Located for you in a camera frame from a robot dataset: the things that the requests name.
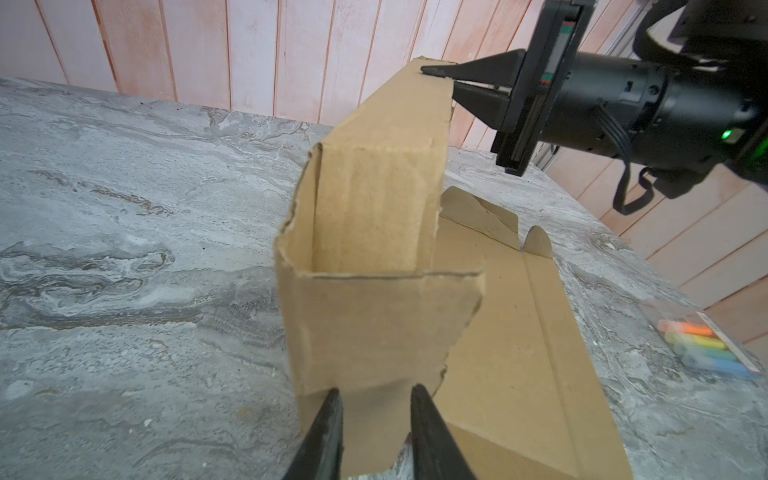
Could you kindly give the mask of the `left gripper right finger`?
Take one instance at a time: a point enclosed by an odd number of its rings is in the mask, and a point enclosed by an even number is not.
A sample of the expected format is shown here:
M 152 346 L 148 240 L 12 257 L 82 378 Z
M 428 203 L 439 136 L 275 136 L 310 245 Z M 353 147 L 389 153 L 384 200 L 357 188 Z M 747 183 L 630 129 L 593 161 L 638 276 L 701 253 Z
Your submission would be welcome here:
M 411 391 L 410 423 L 416 480 L 476 479 L 422 384 Z

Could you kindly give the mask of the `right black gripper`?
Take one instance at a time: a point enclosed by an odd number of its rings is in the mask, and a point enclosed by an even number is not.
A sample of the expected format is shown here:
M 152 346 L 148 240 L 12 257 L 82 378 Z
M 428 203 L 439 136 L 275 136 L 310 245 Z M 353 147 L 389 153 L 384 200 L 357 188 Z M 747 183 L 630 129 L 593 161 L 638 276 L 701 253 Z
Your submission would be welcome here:
M 703 177 L 720 164 L 761 175 L 760 2 L 657 1 L 629 59 L 577 50 L 592 10 L 549 1 L 526 50 L 421 72 L 455 81 L 453 99 L 496 130 L 496 162 L 513 174 L 543 141 L 657 177 Z

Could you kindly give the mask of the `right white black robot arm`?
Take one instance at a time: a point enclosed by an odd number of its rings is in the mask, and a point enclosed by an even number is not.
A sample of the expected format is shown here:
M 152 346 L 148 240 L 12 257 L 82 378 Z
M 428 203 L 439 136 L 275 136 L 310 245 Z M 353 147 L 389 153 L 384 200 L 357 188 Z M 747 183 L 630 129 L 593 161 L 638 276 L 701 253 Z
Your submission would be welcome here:
M 722 164 L 767 180 L 767 5 L 658 1 L 634 37 L 632 58 L 580 50 L 591 1 L 547 1 L 524 49 L 463 64 L 426 66 L 496 133 L 508 173 L 526 170 L 545 142 L 656 171 L 707 174 Z

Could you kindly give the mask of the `brown cardboard box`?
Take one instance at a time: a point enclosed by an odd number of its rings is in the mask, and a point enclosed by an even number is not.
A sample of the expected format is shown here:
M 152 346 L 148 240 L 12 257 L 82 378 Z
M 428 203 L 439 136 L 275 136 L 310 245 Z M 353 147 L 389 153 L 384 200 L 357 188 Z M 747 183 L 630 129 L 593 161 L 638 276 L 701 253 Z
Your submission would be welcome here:
M 392 468 L 422 385 L 458 445 L 445 475 L 632 470 L 540 227 L 445 187 L 452 83 L 410 61 L 309 153 L 274 244 L 303 430 L 336 392 L 342 478 Z

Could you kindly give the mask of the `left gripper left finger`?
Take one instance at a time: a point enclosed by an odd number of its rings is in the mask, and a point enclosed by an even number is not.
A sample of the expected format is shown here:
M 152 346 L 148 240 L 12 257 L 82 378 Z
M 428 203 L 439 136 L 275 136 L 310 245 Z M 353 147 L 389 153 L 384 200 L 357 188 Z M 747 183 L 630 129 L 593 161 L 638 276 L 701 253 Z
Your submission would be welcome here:
M 340 480 L 343 449 L 343 402 L 333 388 L 282 479 Z

